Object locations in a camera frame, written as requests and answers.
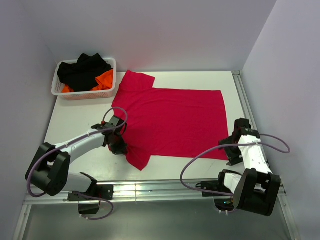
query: cable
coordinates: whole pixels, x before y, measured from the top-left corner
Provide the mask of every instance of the cable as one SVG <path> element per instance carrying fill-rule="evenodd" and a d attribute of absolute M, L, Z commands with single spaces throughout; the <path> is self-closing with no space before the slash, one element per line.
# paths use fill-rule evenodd
<path fill-rule="evenodd" d="M 75 144 L 75 143 L 77 143 L 77 142 L 79 142 L 79 141 L 81 141 L 81 140 L 83 140 L 83 139 L 86 139 L 86 138 L 88 138 L 88 137 L 90 137 L 90 136 L 92 136 L 92 135 L 95 135 L 95 134 L 100 134 L 100 133 L 104 133 L 104 132 L 108 132 L 108 131 L 113 131 L 113 130 L 115 130 L 115 129 L 121 128 L 124 124 L 126 124 L 126 122 L 128 121 L 128 114 L 127 114 L 127 112 L 126 112 L 123 108 L 118 107 L 118 106 L 115 106 L 115 107 L 110 108 L 110 109 L 104 114 L 104 116 L 103 116 L 103 121 L 105 120 L 106 115 L 107 115 L 108 113 L 110 113 L 111 110 L 114 110 L 114 109 L 119 109 L 119 110 L 123 111 L 124 114 L 125 114 L 125 120 L 124 120 L 124 122 L 121 123 L 119 126 L 115 126 L 115 127 L 111 127 L 111 128 L 107 128 L 107 129 L 102 129 L 102 130 L 97 130 L 97 131 L 90 132 L 90 133 L 88 133 L 88 134 L 86 134 L 86 135 L 80 136 L 80 137 L 78 137 L 78 138 L 76 138 L 76 139 L 68 142 L 68 143 L 65 144 L 65 145 L 62 145 L 62 146 L 60 146 L 60 147 L 57 147 L 57 148 L 55 148 L 55 149 L 47 152 L 45 155 L 43 155 L 42 157 L 39 158 L 39 160 L 38 160 L 38 161 L 33 165 L 33 167 L 31 168 L 31 170 L 30 170 L 30 172 L 29 172 L 29 175 L 28 175 L 28 178 L 27 178 L 27 181 L 26 181 L 26 189 L 27 189 L 28 193 L 30 194 L 30 196 L 32 196 L 32 197 L 34 197 L 34 198 L 39 198 L 39 197 L 42 197 L 43 195 L 46 194 L 45 192 L 40 193 L 40 194 L 34 194 L 34 193 L 32 192 L 32 190 L 31 190 L 31 178 L 32 178 L 32 175 L 33 175 L 34 171 L 36 170 L 36 168 L 40 165 L 40 163 L 41 163 L 46 157 L 48 157 L 49 155 L 51 155 L 51 154 L 53 154 L 53 153 L 55 153 L 55 152 L 57 152 L 57 151 L 59 151 L 59 150 L 62 150 L 62 149 L 64 149 L 64 148 L 66 148 L 67 145 Z"/>
<path fill-rule="evenodd" d="M 110 204 L 111 210 L 104 216 L 101 216 L 101 217 L 88 217 L 88 216 L 85 216 L 85 215 L 81 214 L 80 216 L 82 218 L 86 219 L 86 220 L 101 220 L 101 219 L 105 219 L 105 218 L 109 217 L 112 214 L 112 212 L 114 211 L 114 208 L 115 208 L 114 204 L 111 201 L 107 200 L 107 199 L 103 199 L 103 198 L 99 198 L 99 197 L 93 197 L 93 196 L 87 196 L 87 195 L 85 195 L 85 194 L 83 194 L 81 192 L 78 192 L 78 191 L 73 191 L 72 193 L 75 194 L 75 195 L 79 195 L 79 196 L 81 196 L 83 198 L 89 199 L 89 200 L 104 201 L 104 202 Z"/>
<path fill-rule="evenodd" d="M 187 185 L 184 180 L 183 180 L 183 176 L 184 176 L 184 173 L 185 171 L 187 170 L 187 168 L 193 164 L 196 160 L 198 160 L 199 158 L 201 158 L 202 156 L 214 151 L 214 150 L 217 150 L 217 149 L 221 149 L 221 148 L 228 148 L 228 147 L 248 147 L 248 146 L 256 146 L 257 144 L 258 145 L 264 145 L 264 146 L 267 146 L 269 148 L 272 148 L 274 150 L 277 150 L 279 151 L 280 153 L 284 153 L 284 154 L 288 154 L 291 152 L 291 149 L 289 147 L 289 145 L 282 139 L 276 137 L 276 136 L 273 136 L 273 135 L 269 135 L 269 134 L 260 134 L 260 136 L 266 136 L 266 137 L 270 137 L 270 138 L 274 138 L 274 139 L 277 139 L 279 140 L 280 142 L 282 142 L 286 147 L 287 147 L 287 151 L 284 151 L 284 150 L 281 150 L 279 148 L 276 148 L 272 145 L 269 145 L 267 143 L 263 143 L 263 142 L 252 142 L 252 143 L 242 143 L 242 144 L 224 144 L 224 145 L 219 145 L 219 146 L 215 146 L 215 147 L 212 147 L 206 151 L 204 151 L 203 153 L 199 154 L 198 156 L 196 156 L 194 159 L 192 159 L 187 165 L 185 165 L 185 167 L 183 168 L 181 174 L 180 174 L 180 182 L 183 186 L 185 186 L 186 188 L 188 189 L 191 189 L 191 190 L 195 190 L 195 191 L 198 191 L 198 192 L 202 192 L 202 193 L 209 193 L 209 194 L 220 194 L 220 195 L 224 195 L 224 196 L 233 196 L 232 193 L 226 193 L 226 192 L 220 192 L 220 191 L 211 191 L 211 190 L 205 190 L 205 189 L 199 189 L 199 188 L 196 188 L 196 187 L 192 187 L 192 186 L 189 186 Z"/>

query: red cloth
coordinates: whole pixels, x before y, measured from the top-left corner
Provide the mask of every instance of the red cloth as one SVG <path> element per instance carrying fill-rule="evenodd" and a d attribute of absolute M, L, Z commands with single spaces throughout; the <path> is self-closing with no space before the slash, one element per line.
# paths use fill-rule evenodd
<path fill-rule="evenodd" d="M 221 91 L 153 88 L 154 81 L 152 76 L 127 71 L 112 104 L 128 113 L 123 139 L 131 165 L 142 170 L 151 155 L 194 158 L 228 137 Z M 115 115 L 125 117 L 118 109 Z M 228 159 L 219 150 L 205 158 Z"/>

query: gray wall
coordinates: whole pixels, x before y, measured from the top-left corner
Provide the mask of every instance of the gray wall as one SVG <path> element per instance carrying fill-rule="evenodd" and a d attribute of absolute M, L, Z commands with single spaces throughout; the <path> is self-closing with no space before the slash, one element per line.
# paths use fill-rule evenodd
<path fill-rule="evenodd" d="M 278 0 L 242 75 L 259 130 L 292 147 L 267 155 L 306 240 L 320 239 L 319 9 L 319 1 Z"/>
<path fill-rule="evenodd" d="M 56 61 L 120 70 L 241 70 L 276 0 L 21 0 Z"/>
<path fill-rule="evenodd" d="M 16 0 L 0 4 L 0 239 L 13 236 L 28 166 L 52 112 L 55 62 Z"/>

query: white table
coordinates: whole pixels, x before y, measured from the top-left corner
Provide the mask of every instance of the white table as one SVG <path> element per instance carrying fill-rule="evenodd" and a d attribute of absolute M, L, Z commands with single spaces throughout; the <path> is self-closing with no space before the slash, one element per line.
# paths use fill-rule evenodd
<path fill-rule="evenodd" d="M 145 72 L 155 77 L 153 87 L 167 89 L 221 90 L 226 107 L 229 134 L 234 121 L 244 118 L 243 108 L 231 72 Z M 117 86 L 124 77 L 117 74 Z M 45 141 L 57 144 L 86 132 L 100 123 L 111 108 L 114 97 L 68 101 L 58 97 L 54 106 Z M 113 155 L 107 148 L 97 148 L 78 158 L 70 166 L 74 173 L 85 172 L 98 181 L 176 180 L 191 158 L 152 156 L 147 167 L 139 171 L 125 156 Z M 223 169 L 243 172 L 243 164 L 229 167 L 228 161 L 202 158 L 186 171 L 186 179 L 217 178 Z"/>

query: white basket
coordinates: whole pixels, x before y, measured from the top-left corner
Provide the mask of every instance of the white basket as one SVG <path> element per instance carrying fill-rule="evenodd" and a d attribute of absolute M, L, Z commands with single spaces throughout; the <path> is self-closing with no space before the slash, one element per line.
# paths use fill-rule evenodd
<path fill-rule="evenodd" d="M 100 90 L 100 91 L 78 91 L 78 92 L 67 92 L 67 93 L 62 93 L 62 90 L 64 89 L 65 85 L 60 82 L 59 77 L 58 77 L 58 69 L 60 67 L 60 64 L 62 63 L 59 62 L 55 72 L 54 72 L 54 77 L 53 77 L 53 82 L 52 82 L 52 88 L 51 92 L 55 96 L 60 96 L 65 98 L 66 100 L 81 100 L 81 99 L 101 99 L 101 98 L 110 98 L 113 96 L 113 91 L 116 86 L 116 78 L 117 78 L 117 64 L 116 60 L 113 58 L 104 58 L 105 62 L 113 68 L 113 82 L 112 82 L 112 88 L 109 90 Z M 66 64 L 75 64 L 77 63 L 77 60 L 67 60 L 63 61 Z"/>

